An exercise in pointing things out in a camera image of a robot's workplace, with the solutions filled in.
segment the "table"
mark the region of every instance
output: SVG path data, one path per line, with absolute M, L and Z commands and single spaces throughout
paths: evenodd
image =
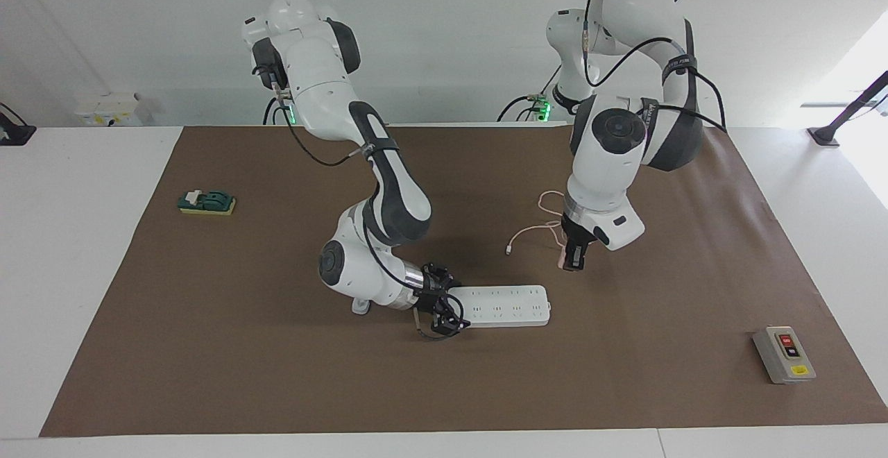
M 482 124 L 462 124 L 479 126 Z M 0 455 L 423 454 L 684 457 L 876 455 L 888 425 L 35 439 L 180 128 L 42 129 L 0 151 Z M 802 131 L 733 139 L 863 367 L 888 398 L 888 210 L 844 158 Z

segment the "brown desk surface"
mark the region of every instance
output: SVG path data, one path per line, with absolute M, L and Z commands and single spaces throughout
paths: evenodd
M 504 255 L 554 218 L 536 198 L 564 189 L 569 129 L 393 135 L 434 205 L 429 236 L 396 253 L 467 285 L 545 285 L 549 325 L 428 343 L 409 312 L 352 315 L 316 256 L 372 192 L 367 164 L 317 167 L 283 128 L 187 128 L 41 435 L 888 421 L 726 136 L 708 131 L 680 171 L 641 171 L 630 197 L 647 233 L 593 246 L 571 274 L 548 231 Z M 325 158 L 349 149 L 307 141 Z M 231 192 L 234 215 L 180 214 L 190 189 Z M 749 337 L 777 324 L 796 328 L 816 381 L 768 382 Z

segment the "black stand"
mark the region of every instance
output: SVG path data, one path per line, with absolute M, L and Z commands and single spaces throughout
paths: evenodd
M 837 132 L 839 127 L 847 123 L 849 119 L 852 119 L 857 114 L 857 111 L 860 111 L 869 101 L 872 101 L 872 98 L 876 97 L 878 92 L 881 92 L 882 88 L 886 86 L 888 86 L 888 71 L 882 73 L 882 76 L 879 76 L 868 89 L 864 90 L 863 94 L 857 97 L 856 101 L 848 104 L 848 107 L 830 125 L 822 128 L 809 128 L 808 133 L 811 135 L 811 138 L 818 145 L 838 147 L 838 142 L 835 141 L 835 132 Z
M 6 138 L 0 138 L 0 146 L 24 146 L 31 139 L 31 135 L 34 135 L 37 127 L 16 126 L 5 114 L 0 113 L 0 130 L 6 132 Z

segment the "white power strip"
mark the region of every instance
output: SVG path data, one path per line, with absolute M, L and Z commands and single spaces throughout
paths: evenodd
M 463 303 L 469 328 L 520 328 L 549 324 L 549 299 L 540 285 L 459 287 L 448 291 Z

